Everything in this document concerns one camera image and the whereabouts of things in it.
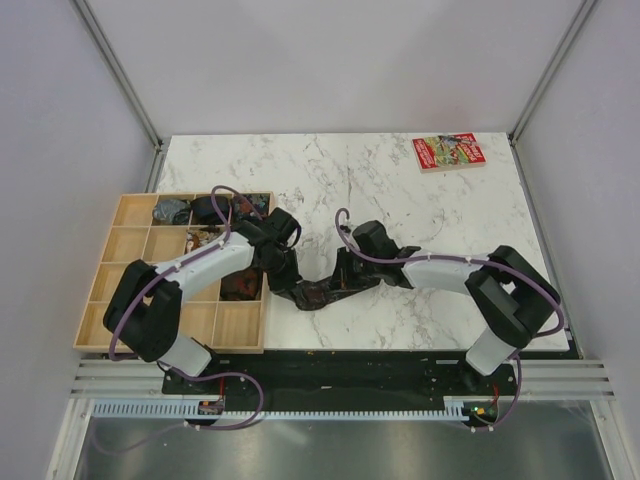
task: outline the gray vein on marble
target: gray vein on marble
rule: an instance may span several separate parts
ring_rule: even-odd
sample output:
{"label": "gray vein on marble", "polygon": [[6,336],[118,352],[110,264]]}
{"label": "gray vein on marble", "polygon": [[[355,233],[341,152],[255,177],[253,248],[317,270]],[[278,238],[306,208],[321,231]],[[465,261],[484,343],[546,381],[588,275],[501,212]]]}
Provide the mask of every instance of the gray vein on marble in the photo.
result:
{"label": "gray vein on marble", "polygon": [[[303,227],[298,259],[310,280],[333,271],[333,218],[345,206],[355,224],[382,221],[399,245],[470,254],[510,244],[545,273],[506,135],[476,134],[484,167],[421,174],[410,139],[426,135],[177,136],[158,190],[273,191]],[[317,312],[271,296],[265,347],[466,349],[484,327],[468,296],[383,285]],[[566,350],[567,340],[560,333],[530,348]]]}

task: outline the marble tabletop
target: marble tabletop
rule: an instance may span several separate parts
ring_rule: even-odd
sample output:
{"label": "marble tabletop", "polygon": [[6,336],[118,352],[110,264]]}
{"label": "marble tabletop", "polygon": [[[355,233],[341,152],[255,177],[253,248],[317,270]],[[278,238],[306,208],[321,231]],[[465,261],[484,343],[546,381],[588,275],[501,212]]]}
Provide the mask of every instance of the marble tabletop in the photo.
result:
{"label": "marble tabletop", "polygon": [[[411,139],[429,134],[174,136],[158,191],[273,191],[302,225],[300,274],[331,275],[341,246],[333,219],[347,207],[357,225],[380,220],[399,246],[478,254],[515,247],[546,276],[533,223],[504,133],[476,138],[486,166],[420,173]],[[316,312],[271,296],[265,348],[467,349],[486,324],[471,297],[381,284]],[[554,326],[549,319],[545,329]],[[564,332],[529,350],[568,349]]]}

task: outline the red book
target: red book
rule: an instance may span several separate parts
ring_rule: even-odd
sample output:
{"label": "red book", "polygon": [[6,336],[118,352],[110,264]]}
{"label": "red book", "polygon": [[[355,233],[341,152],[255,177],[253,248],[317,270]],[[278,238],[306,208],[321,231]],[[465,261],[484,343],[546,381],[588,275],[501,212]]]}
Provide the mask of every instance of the red book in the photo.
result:
{"label": "red book", "polygon": [[422,172],[478,167],[487,163],[473,133],[414,138],[412,142]]}

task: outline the metal frame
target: metal frame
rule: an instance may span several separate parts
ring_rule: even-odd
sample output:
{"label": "metal frame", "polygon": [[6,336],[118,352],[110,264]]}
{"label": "metal frame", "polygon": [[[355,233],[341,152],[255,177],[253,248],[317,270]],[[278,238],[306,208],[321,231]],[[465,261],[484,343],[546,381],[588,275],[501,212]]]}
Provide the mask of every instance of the metal frame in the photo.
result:
{"label": "metal frame", "polygon": [[[145,186],[145,191],[155,191],[169,142],[163,141],[158,135],[88,0],[70,0],[70,2],[146,136],[155,147],[154,159],[149,167]],[[550,279],[556,287],[559,287],[559,282],[553,256],[535,209],[535,202],[526,180],[527,176],[523,172],[517,152],[517,142],[598,4],[599,0],[582,0],[509,134],[544,261]],[[619,420],[615,414],[617,402],[604,365],[600,361],[523,360],[522,364],[521,401],[590,401],[614,478],[620,480],[640,478],[625,449]],[[46,478],[48,480],[73,478],[96,401],[109,402],[109,399],[127,398],[153,400],[159,404],[175,402],[176,397],[162,395],[161,387],[162,372],[155,365],[148,365],[141,361],[125,361],[114,365],[108,360],[82,360]],[[460,397],[459,400],[473,401],[480,398]]]}

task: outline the robotic arm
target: robotic arm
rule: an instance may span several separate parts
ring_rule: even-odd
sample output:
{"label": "robotic arm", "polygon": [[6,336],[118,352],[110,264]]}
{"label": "robotic arm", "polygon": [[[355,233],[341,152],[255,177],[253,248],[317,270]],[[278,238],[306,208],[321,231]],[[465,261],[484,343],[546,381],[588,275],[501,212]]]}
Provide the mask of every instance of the robotic arm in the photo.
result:
{"label": "robotic arm", "polygon": [[[300,225],[289,213],[276,208],[263,221],[243,220],[233,225],[224,245],[212,243],[154,266],[137,260],[125,270],[105,313],[104,325],[115,332],[125,310],[145,285],[158,275],[175,270],[148,292],[149,305],[140,303],[135,307],[120,340],[147,362],[160,361],[197,377],[210,363],[212,353],[178,332],[180,309],[216,280],[259,267],[267,274],[270,290],[293,301],[301,310],[320,309],[384,281],[401,288],[436,288],[470,295],[488,326],[467,352],[462,367],[488,376],[526,347],[553,313],[548,301],[518,278],[471,262],[430,259],[431,254],[419,247],[399,248],[378,221],[360,225],[351,232],[352,237],[363,254],[374,259],[394,259],[396,263],[367,261],[342,247],[330,277],[315,282],[304,280],[298,273],[294,245],[287,243],[295,232],[294,245]],[[420,255],[427,259],[402,261]],[[501,246],[484,258],[520,272],[559,303],[553,287],[513,248]],[[504,288],[508,284],[514,286],[510,292]]]}

